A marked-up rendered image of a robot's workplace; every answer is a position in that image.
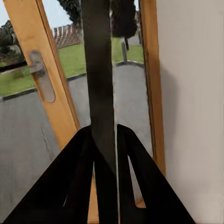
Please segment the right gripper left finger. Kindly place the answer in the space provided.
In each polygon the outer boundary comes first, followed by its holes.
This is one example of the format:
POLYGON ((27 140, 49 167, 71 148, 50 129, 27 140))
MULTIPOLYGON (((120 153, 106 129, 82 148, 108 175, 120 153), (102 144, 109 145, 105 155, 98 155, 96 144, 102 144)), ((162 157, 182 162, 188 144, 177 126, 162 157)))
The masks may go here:
POLYGON ((3 224, 87 224, 94 156, 82 127, 3 224))

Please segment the poster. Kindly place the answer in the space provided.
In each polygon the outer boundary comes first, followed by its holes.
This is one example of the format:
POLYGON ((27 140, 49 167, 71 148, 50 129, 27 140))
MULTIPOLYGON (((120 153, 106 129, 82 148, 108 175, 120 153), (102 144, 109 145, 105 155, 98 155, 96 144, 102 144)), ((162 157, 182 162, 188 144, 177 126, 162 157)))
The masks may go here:
POLYGON ((109 0, 80 0, 99 224, 119 224, 109 0))

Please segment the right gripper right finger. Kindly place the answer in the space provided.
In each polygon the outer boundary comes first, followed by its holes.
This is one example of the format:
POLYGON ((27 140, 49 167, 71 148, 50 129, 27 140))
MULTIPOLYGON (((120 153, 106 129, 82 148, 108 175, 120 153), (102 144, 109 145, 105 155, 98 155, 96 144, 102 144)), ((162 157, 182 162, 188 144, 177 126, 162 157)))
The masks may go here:
POLYGON ((134 131, 120 124, 117 151, 120 224, 195 224, 134 131), (146 208, 135 205, 128 156, 146 208))

